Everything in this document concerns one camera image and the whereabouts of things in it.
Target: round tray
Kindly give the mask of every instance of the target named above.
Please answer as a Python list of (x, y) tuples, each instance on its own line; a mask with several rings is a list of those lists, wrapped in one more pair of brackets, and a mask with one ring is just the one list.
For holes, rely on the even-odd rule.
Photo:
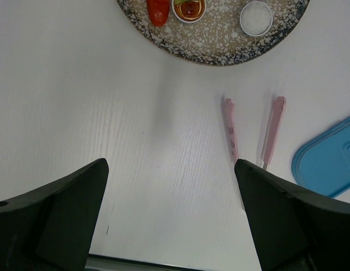
[(296, 27), (310, 0), (264, 1), (273, 12), (273, 25), (262, 37), (245, 35), (240, 12), (250, 0), (206, 0), (204, 17), (195, 24), (180, 22), (170, 10), (162, 27), (151, 24), (146, 0), (117, 0), (124, 14), (149, 41), (164, 51), (191, 62), (230, 66), (268, 52)]

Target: white bowl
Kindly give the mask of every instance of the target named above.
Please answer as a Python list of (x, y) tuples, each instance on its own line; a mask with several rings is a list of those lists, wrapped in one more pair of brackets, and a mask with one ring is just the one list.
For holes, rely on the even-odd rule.
[[(263, 32), (261, 32), (260, 34), (252, 34), (252, 33), (247, 32), (247, 31), (244, 29), (243, 22), (242, 22), (242, 16), (243, 16), (244, 10), (247, 9), (250, 5), (254, 5), (255, 3), (260, 3), (260, 4), (262, 4), (263, 6), (265, 6), (265, 7), (269, 10), (269, 12), (270, 12), (270, 14), (271, 14), (271, 16), (272, 16), (268, 27), (267, 27)], [(242, 12), (240, 13), (240, 27), (242, 28), (242, 31), (244, 31), (244, 33), (245, 33), (246, 35), (248, 35), (248, 36), (251, 36), (251, 37), (260, 37), (260, 36), (263, 36), (263, 35), (265, 35), (265, 34), (269, 31), (269, 29), (272, 27), (272, 25), (273, 25), (273, 13), (272, 13), (272, 10), (270, 9), (270, 7), (269, 7), (266, 3), (262, 2), (262, 1), (253, 1), (253, 2), (248, 3), (248, 4), (243, 8)]]
[(204, 6), (205, 6), (204, 12), (198, 19), (196, 19), (194, 21), (185, 21), (177, 15), (177, 13), (175, 12), (174, 0), (171, 0), (171, 7), (172, 7), (173, 13), (175, 14), (176, 18), (179, 19), (180, 21), (182, 21), (183, 23), (186, 23), (186, 24), (194, 24), (197, 21), (201, 20), (201, 18), (205, 15), (205, 12), (207, 12), (207, 0), (204, 0)]

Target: red pepper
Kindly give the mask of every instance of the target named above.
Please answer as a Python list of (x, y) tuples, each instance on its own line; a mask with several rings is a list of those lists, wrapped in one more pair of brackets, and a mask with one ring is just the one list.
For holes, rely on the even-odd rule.
[(170, 11), (170, 0), (146, 0), (147, 12), (152, 24), (161, 27), (166, 23)]

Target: table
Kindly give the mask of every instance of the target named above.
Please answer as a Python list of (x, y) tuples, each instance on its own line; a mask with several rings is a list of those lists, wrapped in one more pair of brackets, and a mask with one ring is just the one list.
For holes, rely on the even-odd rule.
[(350, 115), (350, 0), (312, 0), (275, 49), (226, 68), (159, 50), (113, 0), (0, 0), (0, 200), (105, 157), (90, 253), (260, 270), (220, 101), (258, 163), (275, 95), (287, 110), (269, 170), (294, 181), (295, 151)]

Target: pink handle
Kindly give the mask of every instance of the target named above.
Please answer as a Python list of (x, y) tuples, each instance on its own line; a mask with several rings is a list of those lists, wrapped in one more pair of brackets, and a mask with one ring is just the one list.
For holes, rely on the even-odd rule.
[(234, 125), (234, 109), (235, 104), (231, 101), (231, 99), (226, 99), (224, 102), (225, 123), (227, 127), (227, 133), (229, 135), (231, 158), (233, 162), (236, 162), (239, 159), (239, 153), (237, 135)]
[(264, 151), (264, 164), (269, 165), (274, 153), (275, 142), (277, 141), (279, 127), (286, 108), (286, 98), (277, 97), (272, 103), (272, 119), (269, 125), (268, 139)]

